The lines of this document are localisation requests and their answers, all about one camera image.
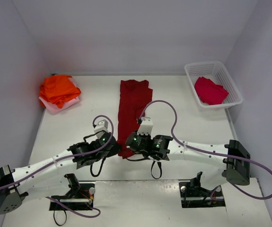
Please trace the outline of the dark red t shirt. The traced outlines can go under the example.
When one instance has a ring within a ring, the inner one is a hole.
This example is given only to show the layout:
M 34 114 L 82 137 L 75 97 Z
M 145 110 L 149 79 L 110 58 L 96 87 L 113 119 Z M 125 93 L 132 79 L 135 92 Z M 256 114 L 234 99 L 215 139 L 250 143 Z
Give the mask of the dark red t shirt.
M 153 90 L 149 88 L 149 81 L 122 80 L 120 82 L 120 99 L 118 111 L 118 139 L 122 146 L 118 156 L 123 159 L 134 155 L 133 151 L 126 148 L 125 143 L 131 133 L 139 128 L 138 117 L 146 105 L 152 101 Z

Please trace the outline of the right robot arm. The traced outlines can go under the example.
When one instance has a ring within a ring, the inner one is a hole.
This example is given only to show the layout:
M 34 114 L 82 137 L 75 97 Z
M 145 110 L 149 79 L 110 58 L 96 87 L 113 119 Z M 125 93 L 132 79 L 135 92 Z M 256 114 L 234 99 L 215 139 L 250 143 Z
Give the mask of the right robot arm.
M 200 170 L 191 179 L 195 192 L 204 195 L 208 191 L 225 184 L 247 186 L 250 184 L 250 164 L 246 162 L 250 154 L 237 140 L 228 144 L 200 144 L 185 141 L 176 142 L 171 136 L 139 135 L 133 132 L 126 140 L 125 146 L 136 154 L 155 162 L 193 161 L 213 167 L 212 171 Z

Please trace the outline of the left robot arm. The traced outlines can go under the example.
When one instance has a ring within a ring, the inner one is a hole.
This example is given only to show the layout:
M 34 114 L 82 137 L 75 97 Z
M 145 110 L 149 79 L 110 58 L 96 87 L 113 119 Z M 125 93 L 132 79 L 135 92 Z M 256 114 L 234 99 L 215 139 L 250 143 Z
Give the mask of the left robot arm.
M 121 145 L 110 133 L 88 143 L 86 140 L 44 161 L 11 169 L 0 168 L 0 215 L 14 211 L 23 203 L 44 197 L 72 199 L 79 195 L 76 170 L 91 166 L 119 153 Z

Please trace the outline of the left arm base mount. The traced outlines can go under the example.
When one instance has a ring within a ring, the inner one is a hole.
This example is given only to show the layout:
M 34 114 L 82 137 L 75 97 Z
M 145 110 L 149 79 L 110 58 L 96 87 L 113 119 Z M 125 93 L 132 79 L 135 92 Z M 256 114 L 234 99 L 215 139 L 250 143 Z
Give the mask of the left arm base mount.
M 51 198 L 74 211 L 92 210 L 94 207 L 94 182 L 80 182 L 74 174 L 66 174 L 69 190 L 64 195 Z

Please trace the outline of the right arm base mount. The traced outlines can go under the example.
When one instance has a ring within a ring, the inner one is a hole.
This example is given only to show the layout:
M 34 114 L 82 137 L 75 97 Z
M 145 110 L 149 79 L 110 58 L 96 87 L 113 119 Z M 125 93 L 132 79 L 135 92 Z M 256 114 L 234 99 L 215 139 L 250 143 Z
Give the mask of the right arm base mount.
M 195 178 L 179 181 L 181 207 L 184 209 L 225 207 L 221 187 L 215 192 L 201 187 L 202 174 L 199 172 Z

